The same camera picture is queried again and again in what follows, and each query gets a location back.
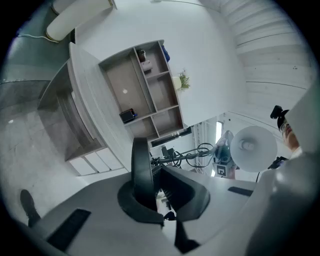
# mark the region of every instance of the wooden shelf unit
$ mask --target wooden shelf unit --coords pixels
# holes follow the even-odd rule
[[[136,119],[123,124],[132,138],[147,137],[148,141],[154,141],[184,128],[162,43],[141,44],[99,64],[118,113],[133,109],[137,114]],[[137,54],[139,50],[144,50],[146,60],[151,61],[150,71],[143,71]]]

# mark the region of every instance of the black shoe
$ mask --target black shoe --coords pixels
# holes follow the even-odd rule
[[[26,216],[28,217],[28,226],[32,227],[38,220],[40,216],[35,208],[35,202],[28,190],[23,189],[20,193],[20,202]]]

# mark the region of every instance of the blue object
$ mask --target blue object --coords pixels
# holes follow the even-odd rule
[[[170,56],[169,56],[169,54],[168,54],[168,52],[167,52],[167,50],[166,50],[165,46],[164,46],[164,45],[161,45],[161,47],[162,47],[162,50],[163,50],[163,53],[164,53],[164,56],[165,56],[166,62],[169,62],[169,61],[170,61]]]

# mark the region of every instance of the bright light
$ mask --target bright light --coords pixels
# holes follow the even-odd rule
[[[216,122],[216,128],[215,128],[215,143],[218,142],[218,140],[222,136],[222,123]]]

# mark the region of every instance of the person's leg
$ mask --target person's leg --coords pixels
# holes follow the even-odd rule
[[[20,193],[20,202],[26,216],[28,217],[28,226],[31,228],[40,220],[40,216],[35,208],[35,202],[28,190],[23,189]]]

